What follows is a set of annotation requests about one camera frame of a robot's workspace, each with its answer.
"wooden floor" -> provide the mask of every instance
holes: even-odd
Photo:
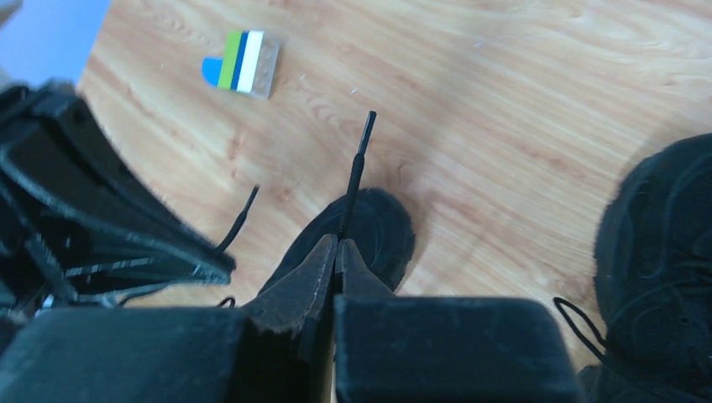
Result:
[[[234,29],[285,41],[267,102],[202,78]],[[262,185],[229,287],[136,305],[251,299],[344,192],[374,109],[363,185],[395,193],[416,227],[401,295],[564,296],[596,315],[602,209],[645,154],[712,131],[710,57],[709,0],[121,0],[80,88],[130,167],[210,239]],[[576,366],[594,362],[562,330]]]

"black shoe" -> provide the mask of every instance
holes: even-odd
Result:
[[[298,266],[323,235],[338,232],[344,197],[330,204],[304,228],[258,294]],[[411,217],[401,203],[381,189],[360,190],[346,238],[356,243],[369,269],[388,288],[395,290],[406,273],[415,247]]]
[[[607,355],[637,383],[684,396],[671,401],[712,401],[712,134],[672,144],[625,178],[594,256]],[[594,395],[630,389],[607,369],[583,371],[592,377]],[[618,401],[606,399],[591,401]]]

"blue stripe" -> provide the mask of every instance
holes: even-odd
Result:
[[[238,82],[240,81],[240,71],[243,69],[244,48],[247,47],[247,35],[249,31],[243,31],[240,37],[240,49],[238,50],[238,61],[235,63],[235,74],[233,74],[233,82],[230,83],[230,88],[237,90]]]

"dark rectangular object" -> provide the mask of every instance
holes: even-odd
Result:
[[[47,311],[0,358],[0,401],[222,402],[244,324],[237,309]]]
[[[341,403],[581,401],[555,321],[533,301],[337,296]]]

